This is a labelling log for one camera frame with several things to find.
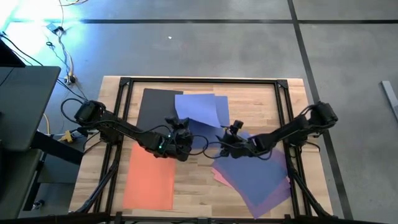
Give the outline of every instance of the black paper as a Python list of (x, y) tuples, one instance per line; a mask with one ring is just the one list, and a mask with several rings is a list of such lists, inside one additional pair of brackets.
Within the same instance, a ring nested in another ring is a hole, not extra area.
[[(183, 92), (149, 88), (144, 89), (141, 105), (139, 107), (137, 127), (143, 131), (161, 124), (170, 127), (170, 125), (166, 123), (165, 118), (177, 118), (174, 99), (175, 95), (179, 94), (183, 94)], [(162, 134), (169, 133), (166, 128), (158, 128), (155, 131)]]

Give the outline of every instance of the paper sheet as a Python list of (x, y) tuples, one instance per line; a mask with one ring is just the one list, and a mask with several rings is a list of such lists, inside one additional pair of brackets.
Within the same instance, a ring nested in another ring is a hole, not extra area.
[[(182, 93), (182, 91), (145, 88), (139, 106), (136, 126), (143, 131), (158, 125), (166, 125), (171, 128), (165, 118), (177, 117), (174, 99), (175, 95), (182, 95)], [(166, 135), (169, 134), (169, 131), (165, 128), (157, 128), (155, 131)]]
[(134, 143), (123, 208), (173, 209), (175, 159), (155, 158)]
[[(202, 123), (198, 119), (195, 119), (197, 118), (195, 113), (201, 113), (202, 111), (202, 99), (204, 98), (209, 100), (209, 102), (212, 102), (213, 100), (215, 101), (215, 107), (213, 108), (213, 106), (209, 106), (208, 109), (212, 108), (214, 110), (212, 112), (215, 112), (216, 118), (221, 126), (229, 126), (229, 109), (227, 96), (215, 96), (214, 94), (175, 95), (175, 108), (180, 119), (184, 119), (186, 117), (190, 118), (189, 129), (192, 134), (204, 136), (209, 142), (217, 142), (218, 139), (216, 135), (222, 137), (224, 135), (224, 129), (215, 128), (214, 126), (207, 125), (207, 122)], [(202, 149), (205, 144), (206, 141), (203, 138), (195, 137), (193, 139), (192, 149)]]
[[(243, 138), (250, 136), (246, 132), (239, 135)], [(214, 161), (213, 168), (241, 194), (251, 211), (265, 202), (287, 176), (284, 155), (277, 149), (272, 151), (268, 161), (253, 157), (221, 157)]]
[[(234, 188), (216, 169), (212, 169), (211, 171), (214, 173), (215, 180), (225, 184), (228, 187), (231, 187), (232, 189)], [(254, 206), (245, 195), (241, 196), (253, 217), (259, 218), (261, 215), (267, 213), (269, 210), (278, 206), (278, 204), (290, 197), (290, 184), (288, 178), (283, 180), (279, 186), (267, 197), (267, 199), (258, 206)]]
[(214, 128), (221, 127), (214, 94), (175, 95), (175, 109), (180, 119), (190, 118)]

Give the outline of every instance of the concrete floor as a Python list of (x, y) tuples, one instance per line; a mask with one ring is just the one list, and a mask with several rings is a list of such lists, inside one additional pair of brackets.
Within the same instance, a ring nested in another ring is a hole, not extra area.
[[(398, 19), (393, 0), (294, 0), (298, 19)], [(68, 19), (291, 19), (283, 0), (88, 1), (64, 8)], [(56, 37), (43, 19), (61, 18), (57, 2), (21, 3), (7, 34), (45, 65), (62, 63), (45, 45)], [(65, 22), (63, 42), (88, 98), (98, 96), (105, 75), (303, 78), (312, 93), (292, 24), (85, 24)], [(356, 220), (394, 223), (398, 218), (398, 124), (379, 84), (398, 93), (398, 24), (300, 25), (318, 94), (340, 121), (330, 130), (349, 203)], [(68, 97), (57, 86), (46, 109), (53, 132), (74, 128), (60, 115)], [(71, 103), (67, 112), (73, 114)], [(333, 211), (342, 217), (325, 147), (322, 162)], [(46, 184), (53, 210), (66, 213), (73, 181)]]

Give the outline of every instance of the blue paper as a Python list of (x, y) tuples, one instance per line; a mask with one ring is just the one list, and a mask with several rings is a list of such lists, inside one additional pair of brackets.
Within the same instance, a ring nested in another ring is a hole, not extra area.
[(216, 109), (220, 125), (229, 126), (228, 97), (216, 96)]
[[(198, 105), (201, 105), (201, 101), (199, 103), (195, 103), (197, 97), (202, 99), (202, 97), (208, 98), (209, 96), (214, 96), (215, 107), (213, 108), (217, 120), (219, 121), (221, 126), (229, 126), (229, 109), (228, 109), (228, 97), (227, 96), (215, 96), (213, 94), (201, 94), (201, 95), (179, 95), (175, 97), (175, 109), (177, 110), (178, 118), (184, 119), (189, 117), (189, 129), (193, 135), (201, 135), (207, 138), (208, 142), (218, 142), (216, 137), (223, 137), (224, 129), (223, 128), (215, 128), (214, 126), (207, 125), (205, 123), (201, 123), (195, 119), (197, 117), (196, 114), (191, 114), (191, 110), (201, 111), (201, 108)], [(201, 137), (194, 137), (192, 149), (202, 149), (203, 146), (206, 145), (206, 141)]]
[(221, 127), (214, 94), (175, 95), (175, 109), (180, 119), (190, 118), (215, 128)]
[(255, 207), (263, 203), (287, 176), (286, 168), (273, 157), (268, 161), (255, 157), (221, 157), (214, 161), (213, 168)]

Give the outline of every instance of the black desk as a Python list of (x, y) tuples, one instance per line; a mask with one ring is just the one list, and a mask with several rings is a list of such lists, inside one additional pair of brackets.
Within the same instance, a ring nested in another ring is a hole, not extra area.
[(0, 83), (7, 77), (0, 86), (0, 139), (5, 148), (0, 220), (17, 218), (30, 184), (25, 207), (31, 208), (39, 189), (36, 177), (42, 151), (80, 164), (82, 152), (36, 131), (59, 74), (59, 67), (0, 67)]

